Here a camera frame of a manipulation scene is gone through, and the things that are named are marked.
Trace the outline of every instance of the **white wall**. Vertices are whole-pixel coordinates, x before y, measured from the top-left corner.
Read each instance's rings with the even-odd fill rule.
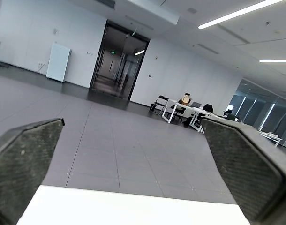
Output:
[[[65,0],[0,0],[0,60],[36,72],[42,62],[46,74],[56,41],[72,49],[66,81],[89,87],[105,23]]]
[[[224,66],[163,39],[152,39],[146,51],[131,101],[150,105],[159,95],[213,105],[222,114],[242,77]]]

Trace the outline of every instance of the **air vent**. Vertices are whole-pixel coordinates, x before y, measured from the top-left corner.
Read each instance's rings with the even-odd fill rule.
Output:
[[[219,55],[219,53],[218,53],[217,51],[214,51],[213,49],[210,49],[210,48],[208,48],[207,46],[204,46],[204,45],[202,45],[202,44],[198,44],[198,46],[200,46],[200,47],[202,47],[202,48],[204,48],[204,49],[210,51],[211,53],[214,53],[214,54],[216,54],[216,55]]]
[[[113,0],[95,0],[95,1],[101,3],[101,4],[105,5],[105,6],[108,6],[108,7],[112,8],[112,9],[115,9],[115,3],[116,2],[113,1]]]
[[[148,29],[150,29],[150,30],[154,30],[153,27],[151,27],[151,26],[149,26],[149,25],[147,25],[147,24],[145,24],[145,23],[142,23],[142,22],[140,22],[140,21],[138,21],[138,20],[136,20],[136,19],[134,19],[134,18],[132,18],[132,17],[130,17],[130,16],[128,16],[128,15],[125,15],[125,17],[126,17],[127,19],[129,19],[129,20],[134,21],[135,23],[137,23],[137,24],[139,24],[139,25],[141,25],[141,26],[144,26],[144,27],[146,27],[146,28],[148,28]]]
[[[195,13],[197,13],[197,10],[194,8],[188,8],[188,12],[195,14]]]

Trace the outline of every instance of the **door frame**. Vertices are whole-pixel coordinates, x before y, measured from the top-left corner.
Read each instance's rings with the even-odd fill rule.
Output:
[[[89,87],[90,89],[93,88],[93,84],[94,84],[94,81],[95,81],[95,79],[96,79],[96,77],[97,77],[97,72],[98,72],[99,67],[100,67],[100,59],[101,59],[101,57],[102,57],[102,55],[103,55],[103,45],[104,45],[104,42],[105,42],[106,30],[107,30],[108,27],[112,27],[112,28],[114,28],[114,29],[117,29],[117,30],[119,30],[119,31],[121,31],[122,33],[125,33],[125,34],[130,34],[130,35],[131,35],[131,34],[134,33],[134,31],[129,30],[129,29],[125,28],[125,27],[122,27],[122,26],[120,26],[120,25],[114,23],[113,21],[110,21],[110,20],[107,20],[107,21],[106,21],[105,29],[104,29],[104,34],[103,34],[103,36],[102,36],[102,41],[101,41],[101,44],[100,44],[100,48],[99,48],[97,60],[96,60],[95,67],[94,67],[93,76],[92,76],[91,83],[90,83],[90,87]],[[144,57],[145,57],[145,53],[146,53],[148,44],[149,44],[149,42],[150,42],[150,39],[149,39],[149,38],[146,38],[146,37],[144,37],[144,36],[142,36],[142,35],[140,35],[140,34],[137,34],[137,33],[135,33],[132,37],[137,38],[137,39],[139,39],[140,41],[146,42],[146,46],[145,46],[145,49],[144,49],[145,52],[143,53],[142,59],[141,59],[140,64],[139,64],[139,68],[138,68],[138,70],[137,70],[137,73],[135,74],[134,83],[133,83],[132,88],[131,88],[131,90],[130,90],[130,94],[129,94],[129,96],[128,96],[128,100],[130,100],[130,98],[131,98],[131,96],[132,96],[132,93],[133,93],[133,90],[134,90],[134,87],[135,87],[135,83],[136,83],[136,81],[137,81],[137,78],[138,78],[138,75],[139,75],[139,72],[140,72],[140,69],[141,69],[141,65],[142,65],[142,62],[143,62],[143,60],[144,60]]]

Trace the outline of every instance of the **white table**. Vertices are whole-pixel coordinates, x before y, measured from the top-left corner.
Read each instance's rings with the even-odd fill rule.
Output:
[[[193,127],[195,130],[197,130],[198,132],[200,132],[201,129],[202,129],[202,126],[200,126],[200,127],[195,126],[195,122],[196,122],[196,120],[197,120],[197,118],[198,118],[198,115],[199,115],[200,113],[202,113],[202,114],[204,114],[204,115],[211,115],[211,113],[209,113],[209,112],[207,112],[207,111],[205,111],[205,110],[203,110],[203,109],[186,106],[186,105],[183,105],[183,104],[178,103],[178,101],[173,100],[173,99],[169,99],[168,102],[169,102],[169,101],[174,104],[174,108],[173,108],[173,110],[172,110],[171,116],[170,116],[169,118],[165,117],[165,113],[166,113],[166,111],[167,111],[168,103],[166,104],[166,107],[165,107],[164,112],[163,112],[163,114],[162,114],[162,118],[163,118],[164,120],[166,120],[168,123],[171,122],[171,120],[172,120],[172,118],[173,118],[173,115],[174,115],[174,113],[175,113],[175,110],[176,110],[176,107],[177,107],[177,106],[180,106],[180,107],[182,107],[182,108],[188,109],[188,110],[190,110],[190,111],[193,112],[193,118],[192,118],[192,120],[191,120],[191,122],[190,122],[190,126]]]
[[[250,225],[238,205],[40,186],[18,225]]]
[[[263,137],[266,137],[268,139],[272,139],[273,141],[276,142],[275,146],[274,147],[277,147],[278,144],[280,143],[280,141],[282,141],[283,139],[279,138],[279,137],[275,137],[273,135],[270,135],[266,132],[263,132],[263,131],[259,131],[260,135],[262,135]]]

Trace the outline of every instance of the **doorway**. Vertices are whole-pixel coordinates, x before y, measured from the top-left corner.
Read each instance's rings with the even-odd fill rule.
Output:
[[[90,88],[130,99],[149,40],[107,23]]]

